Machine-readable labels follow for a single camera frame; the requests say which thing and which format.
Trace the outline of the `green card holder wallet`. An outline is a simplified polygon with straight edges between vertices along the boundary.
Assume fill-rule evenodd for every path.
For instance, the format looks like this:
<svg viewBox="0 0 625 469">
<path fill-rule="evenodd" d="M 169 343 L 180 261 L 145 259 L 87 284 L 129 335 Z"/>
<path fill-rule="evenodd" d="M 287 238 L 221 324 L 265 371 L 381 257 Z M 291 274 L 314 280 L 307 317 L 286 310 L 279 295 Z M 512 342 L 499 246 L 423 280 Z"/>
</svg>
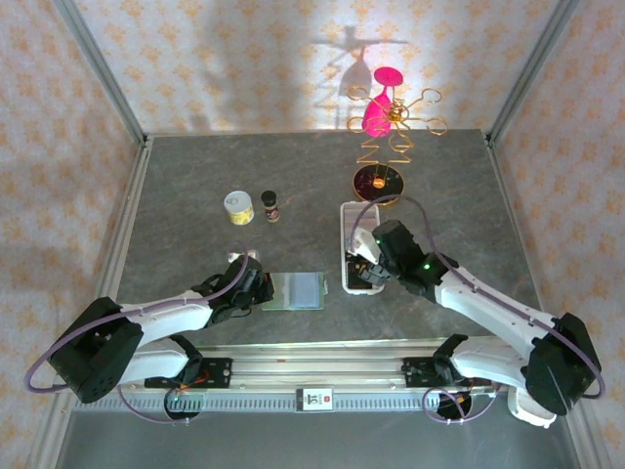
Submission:
<svg viewBox="0 0 625 469">
<path fill-rule="evenodd" d="M 320 311 L 324 309 L 327 284 L 322 272 L 271 273 L 274 293 L 263 311 Z"/>
</svg>

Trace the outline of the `stack of credit cards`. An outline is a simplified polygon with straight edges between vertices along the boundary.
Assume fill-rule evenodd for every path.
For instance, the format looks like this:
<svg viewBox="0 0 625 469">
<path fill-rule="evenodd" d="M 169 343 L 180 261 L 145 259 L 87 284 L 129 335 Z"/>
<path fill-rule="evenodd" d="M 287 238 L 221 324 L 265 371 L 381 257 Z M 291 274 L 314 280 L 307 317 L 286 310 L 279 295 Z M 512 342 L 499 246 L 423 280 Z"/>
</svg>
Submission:
<svg viewBox="0 0 625 469">
<path fill-rule="evenodd" d="M 365 208 L 366 204 L 349 203 L 344 207 L 344 227 L 347 232 L 350 232 L 354 227 L 364 229 L 367 231 L 373 231 L 380 224 L 380 217 L 378 208 L 371 206 L 356 222 L 356 219 L 360 212 Z"/>
</svg>

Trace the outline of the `white perforated plastic basket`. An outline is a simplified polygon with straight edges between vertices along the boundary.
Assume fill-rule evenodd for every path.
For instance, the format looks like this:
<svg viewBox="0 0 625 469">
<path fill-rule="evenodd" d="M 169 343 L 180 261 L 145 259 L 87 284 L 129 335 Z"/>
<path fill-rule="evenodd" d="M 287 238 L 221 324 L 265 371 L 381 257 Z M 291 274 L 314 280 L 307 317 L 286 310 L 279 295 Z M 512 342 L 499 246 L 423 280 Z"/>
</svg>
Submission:
<svg viewBox="0 0 625 469">
<path fill-rule="evenodd" d="M 347 240 L 348 240 L 348 235 L 351 234 L 353 232 L 353 230 L 356 228 L 354 227 L 350 232 L 347 232 L 345 230 L 344 227 L 344 207 L 346 205 L 348 205 L 349 203 L 356 203 L 356 204 L 366 204 L 366 202 L 360 202 L 360 201 L 349 201 L 349 202 L 344 202 L 341 207 L 340 207 L 340 225 L 341 225 L 341 278 L 342 278 L 342 286 L 343 289 L 348 293 L 348 294 L 352 294 L 352 295 L 375 295 L 378 294 L 380 292 L 383 291 L 384 286 L 381 284 L 381 287 L 378 289 L 370 289 L 370 290 L 352 290 L 352 289 L 348 289 L 347 287 L 347 263 L 349 261 L 366 261 L 365 259 L 361 258 L 360 256 L 355 256 L 351 253 L 348 252 L 347 250 Z"/>
</svg>

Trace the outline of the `yellow tin can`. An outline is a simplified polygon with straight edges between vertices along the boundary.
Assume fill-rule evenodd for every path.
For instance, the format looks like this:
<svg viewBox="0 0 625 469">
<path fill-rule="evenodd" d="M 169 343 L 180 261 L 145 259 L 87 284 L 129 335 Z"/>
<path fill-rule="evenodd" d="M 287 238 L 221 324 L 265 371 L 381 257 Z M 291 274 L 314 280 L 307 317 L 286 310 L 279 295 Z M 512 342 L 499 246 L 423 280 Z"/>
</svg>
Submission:
<svg viewBox="0 0 625 469">
<path fill-rule="evenodd" d="M 224 199 L 224 206 L 234 225 L 245 226 L 254 219 L 252 199 L 247 192 L 230 192 Z"/>
</svg>

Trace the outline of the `white red label tag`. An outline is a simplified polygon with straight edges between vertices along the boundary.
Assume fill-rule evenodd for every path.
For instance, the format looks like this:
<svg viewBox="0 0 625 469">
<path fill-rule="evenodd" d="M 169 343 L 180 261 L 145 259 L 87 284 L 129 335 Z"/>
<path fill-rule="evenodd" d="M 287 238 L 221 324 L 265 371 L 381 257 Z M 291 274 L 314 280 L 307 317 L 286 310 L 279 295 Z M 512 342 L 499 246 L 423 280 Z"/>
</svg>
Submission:
<svg viewBox="0 0 625 469">
<path fill-rule="evenodd" d="M 331 412 L 334 410 L 333 389 L 306 387 L 296 390 L 296 411 L 304 413 Z"/>
</svg>

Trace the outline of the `pink wine glass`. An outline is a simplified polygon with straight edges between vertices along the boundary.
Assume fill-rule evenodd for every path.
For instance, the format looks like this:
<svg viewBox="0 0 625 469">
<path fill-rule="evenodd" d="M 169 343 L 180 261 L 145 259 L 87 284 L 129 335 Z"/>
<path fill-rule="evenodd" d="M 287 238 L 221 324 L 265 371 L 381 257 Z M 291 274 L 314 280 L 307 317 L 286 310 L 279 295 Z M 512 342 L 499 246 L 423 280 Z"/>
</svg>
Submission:
<svg viewBox="0 0 625 469">
<path fill-rule="evenodd" d="M 374 71 L 373 77 L 382 86 L 382 91 L 368 101 L 361 127 L 368 136 L 378 138 L 390 133 L 391 121 L 388 117 L 392 105 L 390 92 L 403 84 L 403 74 L 393 67 L 382 66 Z"/>
</svg>

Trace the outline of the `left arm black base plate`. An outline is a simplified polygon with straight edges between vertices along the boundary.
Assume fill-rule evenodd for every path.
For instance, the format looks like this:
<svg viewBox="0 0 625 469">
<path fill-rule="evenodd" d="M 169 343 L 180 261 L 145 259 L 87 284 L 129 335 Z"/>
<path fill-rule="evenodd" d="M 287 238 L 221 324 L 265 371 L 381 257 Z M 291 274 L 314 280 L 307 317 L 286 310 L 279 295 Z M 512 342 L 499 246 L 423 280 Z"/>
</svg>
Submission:
<svg viewBox="0 0 625 469">
<path fill-rule="evenodd" d="M 232 359 L 202 358 L 192 360 L 174 377 L 148 378 L 144 386 L 148 389 L 227 389 L 231 379 Z"/>
</svg>

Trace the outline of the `aluminium mounting rail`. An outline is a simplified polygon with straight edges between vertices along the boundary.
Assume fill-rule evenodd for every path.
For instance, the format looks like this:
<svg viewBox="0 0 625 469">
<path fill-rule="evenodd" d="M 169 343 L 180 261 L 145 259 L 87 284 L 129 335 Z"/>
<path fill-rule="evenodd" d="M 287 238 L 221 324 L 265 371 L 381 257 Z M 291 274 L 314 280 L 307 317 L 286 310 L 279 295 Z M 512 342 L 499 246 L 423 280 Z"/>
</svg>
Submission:
<svg viewBox="0 0 625 469">
<path fill-rule="evenodd" d="M 499 342 L 495 337 L 471 338 L 488 346 Z M 386 386 L 406 389 L 400 371 L 403 359 L 433 357 L 444 341 L 223 345 L 198 350 L 204 358 L 232 359 L 228 389 L 248 386 L 277 391 L 321 385 L 363 392 Z"/>
</svg>

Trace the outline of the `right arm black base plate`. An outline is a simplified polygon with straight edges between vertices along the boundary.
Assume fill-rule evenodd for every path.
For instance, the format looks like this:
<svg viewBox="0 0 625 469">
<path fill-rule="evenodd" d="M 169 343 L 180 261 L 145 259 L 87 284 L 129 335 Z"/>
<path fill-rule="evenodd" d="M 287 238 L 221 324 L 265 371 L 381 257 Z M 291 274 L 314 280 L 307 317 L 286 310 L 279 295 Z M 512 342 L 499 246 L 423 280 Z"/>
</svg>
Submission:
<svg viewBox="0 0 625 469">
<path fill-rule="evenodd" d="M 400 371 L 404 376 L 407 388 L 430 388 L 445 386 L 460 386 L 470 388 L 474 386 L 490 386 L 489 380 L 481 378 L 467 378 L 454 374 L 432 357 L 404 358 Z"/>
</svg>

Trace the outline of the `aluminium table side rail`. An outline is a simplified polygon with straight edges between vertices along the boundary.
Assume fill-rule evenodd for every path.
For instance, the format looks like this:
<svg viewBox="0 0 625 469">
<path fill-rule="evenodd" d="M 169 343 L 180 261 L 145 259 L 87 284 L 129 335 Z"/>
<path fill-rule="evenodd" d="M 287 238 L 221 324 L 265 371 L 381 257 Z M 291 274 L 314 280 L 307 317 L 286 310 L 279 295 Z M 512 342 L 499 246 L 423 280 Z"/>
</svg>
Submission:
<svg viewBox="0 0 625 469">
<path fill-rule="evenodd" d="M 498 240 L 489 242 L 489 246 L 493 249 L 491 257 L 494 262 L 489 268 L 490 279 L 486 283 L 509 297 L 509 300 L 505 300 L 506 304 L 515 304 L 516 308 L 522 310 L 526 315 L 535 319 L 540 317 L 543 320 L 546 313 L 543 312 L 534 278 L 527 263 L 517 218 L 512 208 L 497 155 L 489 145 L 485 149 L 497 182 L 499 198 L 502 200 L 501 205 L 505 207 L 507 213 Z"/>
<path fill-rule="evenodd" d="M 104 265 L 101 269 L 95 291 L 85 308 L 88 308 L 96 299 L 101 297 L 117 298 L 152 146 L 152 136 L 148 136 L 146 141 L 139 145 L 126 189 L 123 193 L 121 205 L 116 212 L 112 234 L 106 244 Z"/>
</svg>

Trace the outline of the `aluminium frame post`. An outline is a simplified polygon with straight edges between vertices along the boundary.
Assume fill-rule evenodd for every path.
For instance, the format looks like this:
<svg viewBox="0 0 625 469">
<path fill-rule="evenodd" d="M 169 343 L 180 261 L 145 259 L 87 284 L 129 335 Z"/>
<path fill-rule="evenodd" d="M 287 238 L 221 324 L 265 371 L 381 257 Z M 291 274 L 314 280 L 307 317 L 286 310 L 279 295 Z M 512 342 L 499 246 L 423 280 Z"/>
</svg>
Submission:
<svg viewBox="0 0 625 469">
<path fill-rule="evenodd" d="M 56 395 L 38 427 L 26 469 L 55 469 L 75 399 L 70 394 Z"/>
<path fill-rule="evenodd" d="M 602 455 L 583 409 L 572 410 L 565 418 L 580 469 L 602 469 Z"/>
<path fill-rule="evenodd" d="M 490 149 L 497 146 L 506 128 L 519 110 L 534 79 L 561 37 L 580 0 L 558 0 L 531 53 L 488 132 L 484 134 Z"/>
<path fill-rule="evenodd" d="M 51 1 L 76 40 L 91 69 L 104 87 L 105 93 L 121 117 L 126 130 L 138 145 L 143 146 L 147 139 L 146 133 L 126 99 L 121 86 L 106 61 L 104 52 L 80 12 L 78 5 L 74 0 Z"/>
</svg>

